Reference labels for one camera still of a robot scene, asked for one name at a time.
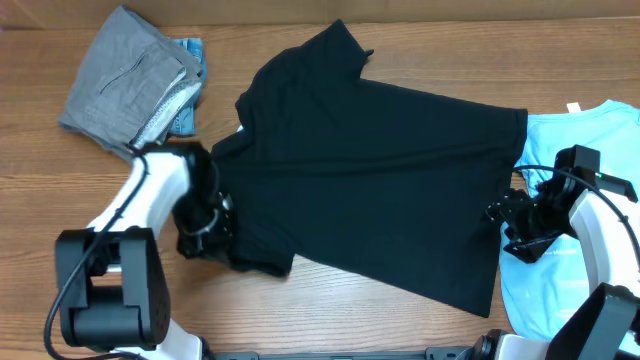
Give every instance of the gray fabric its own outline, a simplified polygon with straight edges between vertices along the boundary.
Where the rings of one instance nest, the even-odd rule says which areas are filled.
[[[183,69],[182,81],[200,81],[202,67],[193,55],[120,6],[85,55],[60,126],[130,161],[125,144],[143,128]]]

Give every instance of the clothing tag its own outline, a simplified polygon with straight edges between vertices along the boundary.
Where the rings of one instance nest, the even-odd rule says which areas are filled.
[[[580,109],[580,104],[578,104],[578,103],[568,103],[567,104],[567,109],[569,109],[569,112],[580,112],[580,111],[582,111]]]

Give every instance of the folded clothes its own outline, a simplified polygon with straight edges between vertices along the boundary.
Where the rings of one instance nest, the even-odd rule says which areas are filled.
[[[199,38],[174,39],[176,44],[181,45],[189,51],[202,65],[202,74],[200,79],[204,84],[207,79],[207,62],[204,58],[202,40]],[[195,126],[195,103],[202,92],[202,88],[196,92],[189,100],[187,105],[180,111],[178,116],[173,120],[169,134],[175,136],[193,136],[196,133]]]
[[[137,14],[118,7],[85,55],[59,118],[131,160],[129,147],[163,141],[202,86],[202,66]]]

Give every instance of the gray shorts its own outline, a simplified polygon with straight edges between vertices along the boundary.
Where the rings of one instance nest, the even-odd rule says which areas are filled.
[[[174,97],[174,87],[199,89],[201,73],[201,65],[184,47],[120,6],[85,55],[59,118],[60,126],[82,132],[131,160],[128,147],[163,141],[175,117],[170,113],[181,108],[178,103],[167,109],[161,100]],[[168,119],[154,115],[159,108],[167,112]]]

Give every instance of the wooden surface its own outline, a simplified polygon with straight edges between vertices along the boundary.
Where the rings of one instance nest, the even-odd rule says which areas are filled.
[[[543,20],[640,16],[638,0],[0,0],[0,26],[98,28],[126,4],[156,26]]]
[[[196,111],[210,147],[238,126],[234,102],[256,71],[324,26],[165,29],[206,43]],[[350,25],[375,54],[363,77],[488,104],[566,112],[615,99],[640,106],[640,20]],[[0,33],[0,359],[45,359],[42,325],[56,293],[53,243],[102,212],[129,167],[57,127],[94,31]],[[499,282],[479,318],[358,275],[296,258],[288,280],[238,274],[159,240],[172,316],[216,351],[421,350],[509,330]],[[66,354],[79,349],[55,342]]]

